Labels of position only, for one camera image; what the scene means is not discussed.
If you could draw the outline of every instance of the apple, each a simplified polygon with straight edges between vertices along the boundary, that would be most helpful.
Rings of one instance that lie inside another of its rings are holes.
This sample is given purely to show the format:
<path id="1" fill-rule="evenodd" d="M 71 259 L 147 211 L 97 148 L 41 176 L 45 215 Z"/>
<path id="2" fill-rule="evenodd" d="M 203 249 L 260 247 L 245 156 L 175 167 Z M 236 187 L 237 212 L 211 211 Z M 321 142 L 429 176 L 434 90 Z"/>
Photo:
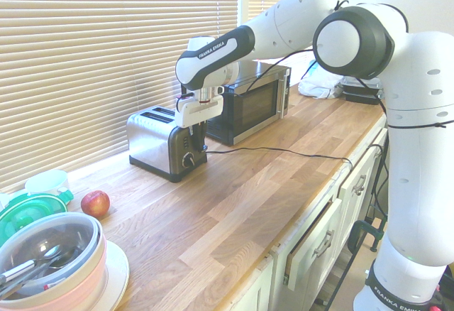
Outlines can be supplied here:
<path id="1" fill-rule="evenodd" d="M 89 192 L 84 196 L 80 203 L 82 211 L 92 217 L 104 216 L 109 210 L 110 206 L 111 201 L 109 199 L 109 196 L 101 190 Z"/>

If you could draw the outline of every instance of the toaster slot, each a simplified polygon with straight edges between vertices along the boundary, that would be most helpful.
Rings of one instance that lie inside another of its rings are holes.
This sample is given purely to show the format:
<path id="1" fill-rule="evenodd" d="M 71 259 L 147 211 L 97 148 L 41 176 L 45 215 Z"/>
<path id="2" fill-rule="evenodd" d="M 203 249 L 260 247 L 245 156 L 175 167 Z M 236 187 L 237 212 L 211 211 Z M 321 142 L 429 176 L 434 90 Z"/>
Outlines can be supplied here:
<path id="1" fill-rule="evenodd" d="M 153 111 L 160 112 L 161 114 L 168 114 L 169 116 L 174 116 L 175 111 L 174 110 L 169 110 L 164 107 L 155 107 Z"/>
<path id="2" fill-rule="evenodd" d="M 140 115 L 144 116 L 144 117 L 147 117 L 147 118 L 150 118 L 150 119 L 154 119 L 156 121 L 160 121 L 162 123 L 166 123 L 166 124 L 172 123 L 174 121 L 173 118 L 162 116 L 160 114 L 154 114 L 152 112 L 144 112 L 144 113 L 142 113 Z"/>

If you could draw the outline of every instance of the microwave window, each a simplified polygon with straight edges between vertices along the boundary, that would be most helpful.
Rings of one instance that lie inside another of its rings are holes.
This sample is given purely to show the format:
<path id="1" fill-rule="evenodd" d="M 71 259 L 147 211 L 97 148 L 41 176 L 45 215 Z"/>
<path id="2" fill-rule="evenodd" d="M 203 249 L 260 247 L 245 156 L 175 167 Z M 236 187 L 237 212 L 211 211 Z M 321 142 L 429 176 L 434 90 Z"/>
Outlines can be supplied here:
<path id="1" fill-rule="evenodd" d="M 242 94 L 243 98 L 235 97 L 233 115 L 236 136 L 276 114 L 277 85 L 275 80 Z"/>

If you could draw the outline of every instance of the white plate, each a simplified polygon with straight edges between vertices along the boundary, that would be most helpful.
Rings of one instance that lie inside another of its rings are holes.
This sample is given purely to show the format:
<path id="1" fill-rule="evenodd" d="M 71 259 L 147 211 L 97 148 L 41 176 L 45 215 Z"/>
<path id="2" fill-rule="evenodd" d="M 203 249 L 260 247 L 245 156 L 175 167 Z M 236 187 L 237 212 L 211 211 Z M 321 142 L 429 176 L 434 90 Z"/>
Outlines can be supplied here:
<path id="1" fill-rule="evenodd" d="M 102 281 L 88 297 L 72 311 L 113 311 L 123 297 L 129 281 L 129 262 L 123 250 L 107 241 L 106 270 Z"/>

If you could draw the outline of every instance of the microwave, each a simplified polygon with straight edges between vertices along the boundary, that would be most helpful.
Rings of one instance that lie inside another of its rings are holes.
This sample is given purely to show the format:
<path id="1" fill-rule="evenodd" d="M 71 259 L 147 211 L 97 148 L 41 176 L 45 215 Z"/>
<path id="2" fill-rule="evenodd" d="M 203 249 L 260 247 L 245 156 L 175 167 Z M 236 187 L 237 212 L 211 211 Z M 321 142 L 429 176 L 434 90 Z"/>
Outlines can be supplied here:
<path id="1" fill-rule="evenodd" d="M 230 146 L 283 118 L 289 103 L 289 67 L 256 61 L 240 61 L 239 65 L 238 79 L 224 86 L 222 114 L 208 120 L 206 131 L 208 137 Z"/>

